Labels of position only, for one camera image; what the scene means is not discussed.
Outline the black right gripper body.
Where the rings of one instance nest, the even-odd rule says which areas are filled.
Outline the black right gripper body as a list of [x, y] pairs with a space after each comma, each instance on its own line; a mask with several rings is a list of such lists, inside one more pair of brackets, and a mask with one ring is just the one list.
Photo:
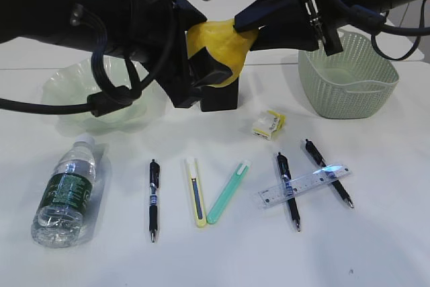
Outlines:
[[258, 31], [252, 51], [324, 48], [326, 55], [343, 50], [337, 28], [340, 13], [329, 0], [256, 0], [234, 17], [238, 33]]

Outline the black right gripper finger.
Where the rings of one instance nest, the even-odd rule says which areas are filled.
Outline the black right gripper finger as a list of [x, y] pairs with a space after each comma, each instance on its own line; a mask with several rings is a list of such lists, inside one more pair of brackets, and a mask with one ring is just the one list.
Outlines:
[[302, 15], [299, 0], [256, 0], [234, 17], [237, 32], [247, 32], [265, 26], [287, 24]]
[[265, 26], [259, 30], [251, 51], [271, 49], [314, 51], [318, 40], [314, 30], [306, 26]]

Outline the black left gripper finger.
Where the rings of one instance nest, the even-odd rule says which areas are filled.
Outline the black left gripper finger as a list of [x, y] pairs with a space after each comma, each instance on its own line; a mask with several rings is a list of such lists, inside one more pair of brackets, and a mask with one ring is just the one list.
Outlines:
[[206, 47], [197, 51], [189, 60], [191, 86], [201, 88], [220, 85], [232, 76], [232, 70], [218, 62]]

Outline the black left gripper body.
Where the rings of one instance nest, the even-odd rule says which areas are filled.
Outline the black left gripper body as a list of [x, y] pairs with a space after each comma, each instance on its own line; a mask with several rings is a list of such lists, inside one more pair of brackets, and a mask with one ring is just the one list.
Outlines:
[[156, 20], [163, 34], [153, 42], [146, 58], [138, 59], [148, 75], [138, 84], [141, 94], [152, 82], [157, 82], [176, 108], [190, 108], [202, 99], [202, 91], [194, 87], [195, 76], [187, 57], [185, 33], [194, 25], [206, 21], [206, 16], [188, 0], [175, 0], [171, 8]]

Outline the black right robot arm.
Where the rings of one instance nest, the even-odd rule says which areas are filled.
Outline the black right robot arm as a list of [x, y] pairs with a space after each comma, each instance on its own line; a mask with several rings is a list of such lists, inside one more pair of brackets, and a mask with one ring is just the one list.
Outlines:
[[337, 30], [351, 25], [372, 36], [429, 35], [429, 28], [386, 25], [384, 13], [415, 0], [256, 0], [234, 17], [238, 33], [257, 31], [252, 51], [291, 48], [326, 55], [343, 51]]

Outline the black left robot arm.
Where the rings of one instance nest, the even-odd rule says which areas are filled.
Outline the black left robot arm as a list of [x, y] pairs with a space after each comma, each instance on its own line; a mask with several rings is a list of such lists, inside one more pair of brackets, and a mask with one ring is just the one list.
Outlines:
[[42, 106], [2, 100], [5, 110], [102, 116], [130, 106], [157, 82], [177, 108], [232, 70], [207, 48], [187, 52], [187, 34], [206, 17], [188, 0], [1, 0], [1, 41], [29, 38], [91, 53], [99, 91], [85, 104]]

